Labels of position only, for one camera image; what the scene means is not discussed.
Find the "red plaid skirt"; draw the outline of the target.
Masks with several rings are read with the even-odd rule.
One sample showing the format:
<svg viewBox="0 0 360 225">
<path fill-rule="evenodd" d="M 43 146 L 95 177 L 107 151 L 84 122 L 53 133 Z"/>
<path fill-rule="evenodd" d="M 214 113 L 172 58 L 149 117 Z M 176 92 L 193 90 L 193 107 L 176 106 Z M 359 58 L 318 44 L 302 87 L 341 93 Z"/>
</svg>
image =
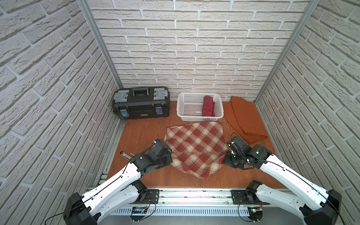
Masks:
<svg viewBox="0 0 360 225">
<path fill-rule="evenodd" d="M 168 127 L 164 141 L 172 149 L 171 166 L 183 173 L 204 179 L 224 166 L 227 145 L 218 122 Z"/>
</svg>

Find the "red polka dot skirt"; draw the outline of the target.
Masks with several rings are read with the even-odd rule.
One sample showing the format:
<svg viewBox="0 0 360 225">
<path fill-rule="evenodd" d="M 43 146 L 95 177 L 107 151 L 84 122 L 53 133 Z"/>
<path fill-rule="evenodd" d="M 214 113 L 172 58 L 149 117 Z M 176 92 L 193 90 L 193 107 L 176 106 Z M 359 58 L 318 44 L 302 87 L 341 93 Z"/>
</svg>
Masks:
<svg viewBox="0 0 360 225">
<path fill-rule="evenodd" d="M 215 102 L 212 96 L 204 96 L 202 105 L 203 117 L 215 117 Z"/>
</svg>

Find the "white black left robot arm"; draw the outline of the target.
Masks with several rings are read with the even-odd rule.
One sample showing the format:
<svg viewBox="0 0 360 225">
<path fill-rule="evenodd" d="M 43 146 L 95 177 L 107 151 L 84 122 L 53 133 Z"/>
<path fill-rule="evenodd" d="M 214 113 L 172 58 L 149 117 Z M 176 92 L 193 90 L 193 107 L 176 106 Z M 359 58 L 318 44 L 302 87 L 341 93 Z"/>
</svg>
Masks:
<svg viewBox="0 0 360 225">
<path fill-rule="evenodd" d="M 172 149 L 160 139 L 134 156 L 119 154 L 128 160 L 119 172 L 94 189 L 68 198 L 65 211 L 59 214 L 65 224 L 96 225 L 124 205 L 149 200 L 148 188 L 140 179 L 172 163 Z"/>
</svg>

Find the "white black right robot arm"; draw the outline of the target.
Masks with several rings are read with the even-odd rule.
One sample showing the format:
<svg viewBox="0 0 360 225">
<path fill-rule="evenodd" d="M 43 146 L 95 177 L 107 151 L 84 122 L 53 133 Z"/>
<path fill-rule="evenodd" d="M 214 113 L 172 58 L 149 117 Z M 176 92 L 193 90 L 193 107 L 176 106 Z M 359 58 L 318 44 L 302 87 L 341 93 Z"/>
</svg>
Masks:
<svg viewBox="0 0 360 225">
<path fill-rule="evenodd" d="M 261 145 L 250 147 L 239 136 L 231 138 L 225 165 L 241 170 L 259 169 L 272 176 L 292 194 L 252 181 L 242 197 L 250 204 L 269 203 L 301 218 L 307 225 L 334 225 L 340 217 L 342 196 L 339 192 L 307 180 Z"/>
</svg>

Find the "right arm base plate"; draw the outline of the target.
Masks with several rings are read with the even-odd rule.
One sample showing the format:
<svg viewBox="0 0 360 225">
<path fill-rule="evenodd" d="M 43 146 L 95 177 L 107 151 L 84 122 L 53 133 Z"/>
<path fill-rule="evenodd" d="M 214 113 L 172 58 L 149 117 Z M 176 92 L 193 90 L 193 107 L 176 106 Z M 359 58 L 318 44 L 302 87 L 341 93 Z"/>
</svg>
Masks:
<svg viewBox="0 0 360 225">
<path fill-rule="evenodd" d="M 233 189 L 230 191 L 232 202 L 234 205 L 260 205 L 263 202 L 260 201 L 256 195 L 256 190 L 248 189 Z"/>
</svg>

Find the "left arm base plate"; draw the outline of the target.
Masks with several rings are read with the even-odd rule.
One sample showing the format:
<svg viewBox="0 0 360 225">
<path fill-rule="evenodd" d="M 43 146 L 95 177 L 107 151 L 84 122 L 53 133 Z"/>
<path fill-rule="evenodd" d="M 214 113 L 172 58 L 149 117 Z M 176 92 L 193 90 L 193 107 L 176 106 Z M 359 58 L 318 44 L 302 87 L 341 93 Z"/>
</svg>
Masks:
<svg viewBox="0 0 360 225">
<path fill-rule="evenodd" d="M 148 189 L 147 193 L 140 195 L 134 204 L 148 204 L 150 202 L 158 204 L 159 192 L 159 189 Z"/>
</svg>

